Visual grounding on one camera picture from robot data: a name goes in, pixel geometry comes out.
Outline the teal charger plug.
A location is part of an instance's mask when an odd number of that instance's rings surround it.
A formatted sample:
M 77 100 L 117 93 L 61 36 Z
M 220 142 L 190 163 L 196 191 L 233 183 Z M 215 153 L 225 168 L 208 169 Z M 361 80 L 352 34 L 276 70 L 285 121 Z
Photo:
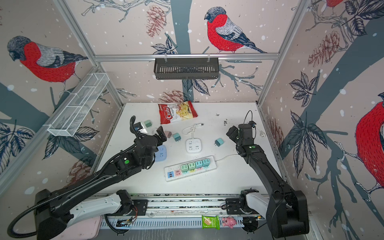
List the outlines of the teal charger plug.
M 195 165 L 196 165 L 196 169 L 202 168 L 204 166 L 202 160 L 195 162 Z
M 207 167 L 207 166 L 209 166 L 210 163 L 211 163 L 210 159 L 204 159 L 204 160 L 203 160 L 203 167 Z
M 220 146 L 222 146 L 224 143 L 225 143 L 225 142 L 224 142 L 224 140 L 223 140 L 222 138 L 218 138 L 218 139 L 215 140 L 214 145 L 217 146 L 217 147 L 220 147 Z

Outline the green charger plug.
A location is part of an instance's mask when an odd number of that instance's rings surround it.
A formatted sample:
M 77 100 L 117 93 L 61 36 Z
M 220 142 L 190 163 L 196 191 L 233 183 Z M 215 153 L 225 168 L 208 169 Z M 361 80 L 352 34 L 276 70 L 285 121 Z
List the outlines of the green charger plug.
M 185 164 L 185 165 L 181 165 L 181 171 L 184 173 L 184 172 L 188 172 L 189 171 L 189 166 L 188 164 Z

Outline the light green charger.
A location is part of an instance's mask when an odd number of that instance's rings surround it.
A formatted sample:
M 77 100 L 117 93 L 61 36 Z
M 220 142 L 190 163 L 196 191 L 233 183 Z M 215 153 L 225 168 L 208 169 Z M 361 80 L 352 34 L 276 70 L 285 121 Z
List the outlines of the light green charger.
M 188 163 L 188 166 L 189 166 L 189 171 L 191 171 L 191 170 L 195 170 L 195 169 L 196 169 L 195 162 Z
M 144 125 L 146 128 L 150 128 L 153 124 L 150 120 L 146 120 L 146 121 L 144 121 Z

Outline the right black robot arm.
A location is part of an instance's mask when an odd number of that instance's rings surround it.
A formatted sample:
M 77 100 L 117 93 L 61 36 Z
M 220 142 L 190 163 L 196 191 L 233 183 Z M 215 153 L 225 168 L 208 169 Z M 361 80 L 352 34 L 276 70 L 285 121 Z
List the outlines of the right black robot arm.
M 236 144 L 239 156 L 261 179 L 268 198 L 256 190 L 244 190 L 240 203 L 243 211 L 254 210 L 266 219 L 274 238 L 305 235 L 310 232 L 308 203 L 302 191 L 294 190 L 269 162 L 261 146 L 255 144 L 254 121 L 232 126 L 227 136 Z

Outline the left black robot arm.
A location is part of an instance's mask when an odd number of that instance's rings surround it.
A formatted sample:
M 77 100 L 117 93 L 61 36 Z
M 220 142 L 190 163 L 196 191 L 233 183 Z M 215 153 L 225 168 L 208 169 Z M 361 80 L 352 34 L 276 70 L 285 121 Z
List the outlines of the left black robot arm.
M 34 206 L 23 211 L 11 221 L 7 234 L 15 239 L 35 236 L 39 240 L 50 240 L 69 226 L 87 218 L 97 215 L 129 213 L 133 203 L 125 190 L 117 191 L 115 194 L 117 200 L 112 201 L 110 208 L 100 208 L 95 201 L 91 201 L 89 210 L 82 209 L 82 207 L 87 198 L 142 170 L 149 170 L 153 166 L 156 159 L 155 153 L 158 151 L 158 147 L 167 141 L 167 137 L 163 127 L 159 127 L 154 135 L 136 131 L 135 120 L 135 116 L 130 119 L 130 131 L 136 136 L 132 146 L 112 156 L 99 171 L 83 180 L 53 192 L 47 189 L 38 192 L 35 196 Z M 16 233 L 15 225 L 29 213 L 34 214 L 36 230 L 31 233 Z

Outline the pink charger plug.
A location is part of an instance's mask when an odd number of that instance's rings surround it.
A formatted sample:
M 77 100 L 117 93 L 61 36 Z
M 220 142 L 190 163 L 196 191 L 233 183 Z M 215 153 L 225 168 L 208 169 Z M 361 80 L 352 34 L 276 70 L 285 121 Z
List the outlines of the pink charger plug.
M 169 139 L 172 136 L 172 133 L 170 131 L 165 131 L 166 137 Z

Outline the teal charger beside pink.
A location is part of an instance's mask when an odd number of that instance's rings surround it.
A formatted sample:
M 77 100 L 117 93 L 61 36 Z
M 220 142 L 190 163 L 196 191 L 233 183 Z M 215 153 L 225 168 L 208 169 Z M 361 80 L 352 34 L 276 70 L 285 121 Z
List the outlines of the teal charger beside pink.
M 179 133 L 175 133 L 175 134 L 173 134 L 173 138 L 174 138 L 174 140 L 175 140 L 176 142 L 178 142 L 178 141 L 181 140 L 181 136 L 180 136 Z

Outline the red chips bag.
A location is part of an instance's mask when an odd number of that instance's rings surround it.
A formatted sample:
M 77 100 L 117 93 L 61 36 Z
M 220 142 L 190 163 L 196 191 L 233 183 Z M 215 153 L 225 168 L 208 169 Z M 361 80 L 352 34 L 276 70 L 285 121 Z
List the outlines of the red chips bag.
M 172 104 L 158 104 L 158 107 L 161 125 L 198 117 L 198 114 L 191 101 Z

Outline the white square power socket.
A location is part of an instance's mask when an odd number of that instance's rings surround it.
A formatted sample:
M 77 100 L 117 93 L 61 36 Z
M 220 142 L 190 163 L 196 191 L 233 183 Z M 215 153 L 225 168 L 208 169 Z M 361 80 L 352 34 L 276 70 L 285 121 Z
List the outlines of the white square power socket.
M 189 154 L 197 154 L 202 151 L 202 142 L 198 138 L 191 138 L 186 140 L 186 151 Z

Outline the long white power strip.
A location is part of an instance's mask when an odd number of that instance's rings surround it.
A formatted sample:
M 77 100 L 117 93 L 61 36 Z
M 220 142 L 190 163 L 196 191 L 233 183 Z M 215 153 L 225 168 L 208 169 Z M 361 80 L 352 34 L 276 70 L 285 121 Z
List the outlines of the long white power strip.
M 164 168 L 165 181 L 171 182 L 217 169 L 214 156 L 208 156 L 189 162 L 175 164 Z

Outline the pink pig toy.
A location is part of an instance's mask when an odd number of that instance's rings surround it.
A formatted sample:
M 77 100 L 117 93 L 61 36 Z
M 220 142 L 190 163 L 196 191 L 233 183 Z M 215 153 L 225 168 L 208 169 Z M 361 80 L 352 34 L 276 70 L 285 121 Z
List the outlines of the pink pig toy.
M 237 225 L 237 221 L 235 220 L 235 218 L 231 216 L 222 217 L 222 225 L 223 227 L 228 227 L 230 229 L 233 229 L 234 226 Z

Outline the green snack packet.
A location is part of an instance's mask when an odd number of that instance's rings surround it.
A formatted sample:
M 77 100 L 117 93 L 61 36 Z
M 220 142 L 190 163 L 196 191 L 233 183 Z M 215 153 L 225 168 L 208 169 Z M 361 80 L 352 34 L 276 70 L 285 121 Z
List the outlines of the green snack packet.
M 203 229 L 220 229 L 219 216 L 202 216 L 202 228 Z

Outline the pink tray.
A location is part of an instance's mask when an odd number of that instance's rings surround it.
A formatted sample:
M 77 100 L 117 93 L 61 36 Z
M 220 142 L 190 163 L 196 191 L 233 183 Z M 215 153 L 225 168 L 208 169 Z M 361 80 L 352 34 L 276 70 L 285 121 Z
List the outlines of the pink tray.
M 94 217 L 65 229 L 54 240 L 89 240 L 95 238 L 100 230 L 102 217 Z

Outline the black wall basket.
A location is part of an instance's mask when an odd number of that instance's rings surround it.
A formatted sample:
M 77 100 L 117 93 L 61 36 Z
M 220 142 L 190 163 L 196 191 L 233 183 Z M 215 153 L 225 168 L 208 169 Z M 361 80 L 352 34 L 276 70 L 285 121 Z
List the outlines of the black wall basket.
M 218 58 L 156 59 L 157 80 L 214 80 L 219 77 Z

